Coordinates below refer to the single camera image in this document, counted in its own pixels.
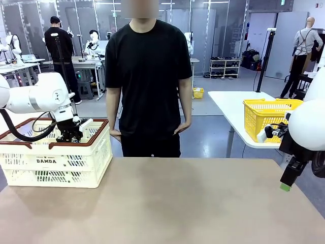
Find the small yellow bin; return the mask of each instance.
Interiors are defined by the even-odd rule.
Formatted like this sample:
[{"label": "small yellow bin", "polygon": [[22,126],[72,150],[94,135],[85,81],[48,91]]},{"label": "small yellow bin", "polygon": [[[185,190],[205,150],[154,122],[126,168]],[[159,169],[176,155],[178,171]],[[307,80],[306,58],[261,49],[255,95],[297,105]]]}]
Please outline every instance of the small yellow bin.
[{"label": "small yellow bin", "polygon": [[204,94],[204,89],[203,88],[193,88],[193,95],[194,98],[203,98],[203,94]]},{"label": "small yellow bin", "polygon": [[[245,130],[255,141],[257,135],[268,124],[279,124],[281,122],[288,123],[285,119],[285,113],[289,110],[295,110],[303,101],[295,99],[276,99],[275,101],[260,100],[244,100],[245,106]],[[280,143],[281,139],[274,136],[267,139],[266,142]]]}]

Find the brown table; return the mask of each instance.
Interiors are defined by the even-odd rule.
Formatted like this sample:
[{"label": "brown table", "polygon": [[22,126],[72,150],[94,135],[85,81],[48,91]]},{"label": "brown table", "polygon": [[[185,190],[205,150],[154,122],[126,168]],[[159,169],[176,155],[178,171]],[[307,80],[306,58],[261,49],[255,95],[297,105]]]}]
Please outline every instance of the brown table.
[{"label": "brown table", "polygon": [[324,244],[281,175],[272,160],[114,158],[97,189],[6,187],[0,243]]}]

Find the shoe rack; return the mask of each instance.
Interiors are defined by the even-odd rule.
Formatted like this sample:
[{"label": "shoe rack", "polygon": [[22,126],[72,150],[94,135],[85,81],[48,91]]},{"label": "shoe rack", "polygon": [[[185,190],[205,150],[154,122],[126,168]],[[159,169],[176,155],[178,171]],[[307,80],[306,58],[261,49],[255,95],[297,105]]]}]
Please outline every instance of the shoe rack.
[{"label": "shoe rack", "polygon": [[238,77],[239,68],[240,59],[211,59],[210,78],[221,78],[224,80],[226,77]]}]

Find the man's right hand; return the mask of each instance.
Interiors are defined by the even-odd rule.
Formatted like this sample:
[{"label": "man's right hand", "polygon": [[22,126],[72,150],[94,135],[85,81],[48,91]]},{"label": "man's right hand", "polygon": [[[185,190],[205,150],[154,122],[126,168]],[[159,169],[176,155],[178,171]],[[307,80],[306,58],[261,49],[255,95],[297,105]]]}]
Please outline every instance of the man's right hand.
[{"label": "man's right hand", "polygon": [[118,140],[119,142],[121,142],[121,132],[119,132],[118,130],[110,130],[110,135],[112,137],[114,137],[116,140]]}]

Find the man's left hand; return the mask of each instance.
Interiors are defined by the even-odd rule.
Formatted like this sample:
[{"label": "man's left hand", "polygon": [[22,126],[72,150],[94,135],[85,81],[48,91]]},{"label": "man's left hand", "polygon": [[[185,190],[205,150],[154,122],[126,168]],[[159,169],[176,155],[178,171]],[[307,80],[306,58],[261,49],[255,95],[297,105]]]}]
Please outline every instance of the man's left hand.
[{"label": "man's left hand", "polygon": [[181,124],[179,125],[179,127],[175,130],[174,135],[176,135],[177,133],[181,133],[181,132],[185,131],[185,130],[188,129],[190,126],[191,126],[191,123],[187,123],[187,122],[185,122],[185,123],[181,123]]}]

